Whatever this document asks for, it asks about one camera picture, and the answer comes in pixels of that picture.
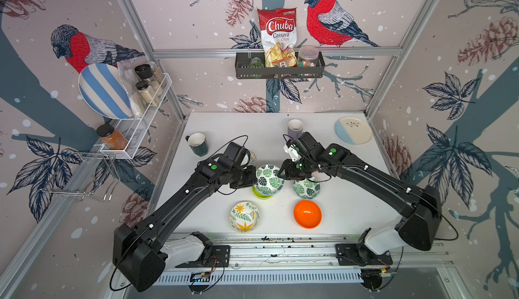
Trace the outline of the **purple mug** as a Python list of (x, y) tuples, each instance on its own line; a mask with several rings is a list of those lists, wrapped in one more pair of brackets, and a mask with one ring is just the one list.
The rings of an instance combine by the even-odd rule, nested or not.
[(287, 125), (287, 134), (292, 139), (299, 138), (304, 132), (304, 123), (299, 119), (292, 119)]

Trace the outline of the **dark green mug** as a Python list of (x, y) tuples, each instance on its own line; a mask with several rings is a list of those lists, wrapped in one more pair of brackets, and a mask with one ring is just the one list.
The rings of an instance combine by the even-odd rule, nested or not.
[(204, 134), (194, 133), (190, 136), (186, 136), (185, 140), (193, 153), (198, 157), (204, 157), (208, 154), (208, 144)]

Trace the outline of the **beige spice jar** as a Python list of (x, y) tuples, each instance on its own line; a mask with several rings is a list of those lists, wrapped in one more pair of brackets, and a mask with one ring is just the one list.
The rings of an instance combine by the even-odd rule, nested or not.
[(151, 107), (159, 107), (159, 99), (147, 81), (141, 80), (135, 84), (135, 87), (145, 103)]

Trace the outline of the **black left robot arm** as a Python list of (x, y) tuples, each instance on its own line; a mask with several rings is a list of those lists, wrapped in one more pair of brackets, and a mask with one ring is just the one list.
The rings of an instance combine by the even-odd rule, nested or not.
[(213, 243), (200, 232), (167, 245), (173, 231), (205, 199), (220, 187), (252, 187), (256, 168), (250, 164), (250, 151), (229, 142), (223, 153), (198, 162), (187, 182), (161, 207), (135, 226), (123, 223), (114, 233), (113, 264), (138, 292), (150, 288), (166, 269), (225, 266), (212, 253)]

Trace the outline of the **blue cream plate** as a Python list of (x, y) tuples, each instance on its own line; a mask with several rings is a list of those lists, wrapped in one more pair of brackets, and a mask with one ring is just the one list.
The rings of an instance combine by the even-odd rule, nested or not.
[(363, 145), (372, 139), (370, 126), (356, 117), (342, 117), (334, 124), (335, 134), (351, 145)]

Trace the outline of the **red cassava chips bag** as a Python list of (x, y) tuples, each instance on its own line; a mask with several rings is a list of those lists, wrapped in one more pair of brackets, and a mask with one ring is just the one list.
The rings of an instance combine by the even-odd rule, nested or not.
[(259, 26), (266, 68), (291, 68), (297, 64), (296, 8), (259, 9)]

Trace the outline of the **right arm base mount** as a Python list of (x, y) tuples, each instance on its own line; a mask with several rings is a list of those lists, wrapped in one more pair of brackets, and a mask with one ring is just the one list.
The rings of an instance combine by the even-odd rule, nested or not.
[(334, 246), (335, 257), (340, 266), (385, 266), (393, 265), (393, 259), (389, 252), (382, 255), (374, 254), (369, 249), (356, 244), (340, 243)]

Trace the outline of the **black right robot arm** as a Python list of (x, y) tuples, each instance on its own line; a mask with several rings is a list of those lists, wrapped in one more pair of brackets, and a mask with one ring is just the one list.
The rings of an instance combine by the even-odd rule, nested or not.
[(332, 143), (323, 147), (312, 134), (305, 132), (284, 146), (289, 159), (277, 173), (283, 180), (305, 180), (314, 172), (349, 181), (399, 213), (399, 217), (383, 227), (368, 228), (354, 248), (363, 264), (391, 249), (411, 246), (421, 251), (433, 247), (443, 219), (439, 191), (407, 184), (362, 161), (345, 147)]

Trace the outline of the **large orange bowl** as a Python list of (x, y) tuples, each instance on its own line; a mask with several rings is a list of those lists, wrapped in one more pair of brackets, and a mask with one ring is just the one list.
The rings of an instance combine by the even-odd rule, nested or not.
[(305, 229), (314, 229), (322, 221), (320, 207), (311, 200), (299, 201), (294, 208), (293, 215), (297, 224)]

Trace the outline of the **black wall basket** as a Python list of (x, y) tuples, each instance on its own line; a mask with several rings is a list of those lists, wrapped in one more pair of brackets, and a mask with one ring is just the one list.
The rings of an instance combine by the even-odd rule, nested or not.
[(324, 75), (325, 62), (321, 54), (318, 56), (315, 67), (290, 68), (258, 68), (249, 64), (253, 58), (260, 58), (264, 62), (262, 52), (238, 52), (235, 58), (235, 73), (239, 79), (285, 79), (285, 78), (321, 78)]

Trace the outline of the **clear lidded candy jar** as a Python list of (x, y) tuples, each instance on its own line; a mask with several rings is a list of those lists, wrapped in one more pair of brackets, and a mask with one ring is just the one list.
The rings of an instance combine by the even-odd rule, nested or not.
[(303, 46), (297, 55), (297, 66), (303, 68), (316, 67), (319, 60), (319, 50), (314, 46)]

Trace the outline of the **green leaf bowl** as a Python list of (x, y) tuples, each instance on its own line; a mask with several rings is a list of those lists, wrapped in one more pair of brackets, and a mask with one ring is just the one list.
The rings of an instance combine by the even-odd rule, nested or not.
[(300, 181), (293, 181), (293, 191), (298, 197), (304, 200), (312, 200), (319, 196), (321, 187), (320, 183), (313, 177)]
[(257, 183), (268, 186), (274, 195), (278, 194), (284, 187), (285, 181), (277, 176), (279, 167), (273, 164), (262, 165), (256, 169)]

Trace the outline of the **green glass jar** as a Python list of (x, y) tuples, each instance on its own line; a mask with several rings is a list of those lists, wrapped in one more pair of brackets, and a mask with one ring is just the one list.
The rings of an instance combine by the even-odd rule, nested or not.
[(253, 57), (249, 60), (249, 68), (264, 68), (264, 60), (260, 57)]

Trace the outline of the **orange spice jar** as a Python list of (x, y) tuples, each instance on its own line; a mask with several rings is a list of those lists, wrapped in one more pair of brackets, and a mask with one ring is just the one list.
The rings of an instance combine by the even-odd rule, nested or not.
[(127, 139), (113, 126), (104, 124), (96, 129), (97, 135), (101, 142), (110, 150), (124, 150), (127, 145)]

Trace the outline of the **blue yellow patterned bowl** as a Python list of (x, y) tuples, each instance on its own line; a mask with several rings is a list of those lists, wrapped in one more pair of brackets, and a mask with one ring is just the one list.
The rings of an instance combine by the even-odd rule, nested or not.
[(249, 162), (248, 162), (248, 165), (253, 165), (253, 166), (256, 166), (257, 165), (257, 157), (255, 155), (254, 152), (250, 152), (250, 155), (249, 155)]

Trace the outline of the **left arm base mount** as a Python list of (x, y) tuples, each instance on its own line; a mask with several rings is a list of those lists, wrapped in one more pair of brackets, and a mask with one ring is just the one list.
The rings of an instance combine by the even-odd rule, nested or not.
[(196, 261), (182, 263), (176, 265), (176, 268), (194, 268), (194, 267), (212, 267), (216, 264), (217, 267), (227, 268), (229, 265), (229, 258), (231, 254), (231, 247), (229, 245), (211, 246), (204, 249), (201, 257)]

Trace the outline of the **yellow flower bowl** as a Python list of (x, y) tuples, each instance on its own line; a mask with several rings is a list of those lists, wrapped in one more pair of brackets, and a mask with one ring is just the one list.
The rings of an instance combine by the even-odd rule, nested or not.
[(254, 231), (259, 222), (260, 211), (252, 202), (243, 201), (231, 209), (229, 223), (234, 231), (239, 233)]

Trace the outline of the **lime green bowl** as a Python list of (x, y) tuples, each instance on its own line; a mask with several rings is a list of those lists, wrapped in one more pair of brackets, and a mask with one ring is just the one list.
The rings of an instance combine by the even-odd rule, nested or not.
[(259, 199), (270, 199), (274, 196), (272, 193), (272, 189), (268, 186), (261, 186), (259, 184), (256, 184), (252, 187), (253, 193), (255, 196), (257, 196)]

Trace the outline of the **black lid spice jar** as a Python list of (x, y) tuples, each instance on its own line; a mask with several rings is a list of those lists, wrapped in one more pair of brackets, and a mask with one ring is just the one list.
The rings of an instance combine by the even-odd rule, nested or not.
[(141, 80), (146, 81), (150, 87), (153, 88), (157, 96), (162, 96), (164, 90), (160, 84), (160, 81), (154, 75), (154, 72), (150, 64), (138, 65), (134, 69), (135, 73), (140, 77)]

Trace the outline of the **clear wall shelf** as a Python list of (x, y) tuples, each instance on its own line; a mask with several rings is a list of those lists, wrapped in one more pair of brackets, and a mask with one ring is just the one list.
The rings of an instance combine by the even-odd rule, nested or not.
[(160, 106), (167, 98), (172, 85), (172, 80), (168, 73), (159, 72), (160, 87), (162, 94), (154, 93), (157, 99), (155, 105), (146, 103), (137, 92), (135, 84), (139, 76), (135, 72), (135, 67), (143, 65), (144, 62), (138, 59), (121, 61), (118, 63), (118, 73), (121, 84), (127, 93), (132, 110), (132, 116), (128, 119), (118, 119), (110, 123), (116, 131), (120, 132), (127, 140), (127, 145), (122, 150), (109, 149), (106, 145), (101, 146), (101, 154), (115, 159), (133, 159), (144, 139), (148, 136), (148, 129), (154, 121), (154, 117), (159, 112)]

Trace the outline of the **blue striped plate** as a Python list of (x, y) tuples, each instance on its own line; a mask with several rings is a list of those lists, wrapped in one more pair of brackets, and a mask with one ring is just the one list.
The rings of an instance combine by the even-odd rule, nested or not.
[(132, 118), (131, 103), (116, 67), (88, 65), (78, 76), (78, 87), (83, 100), (96, 113), (110, 119)]

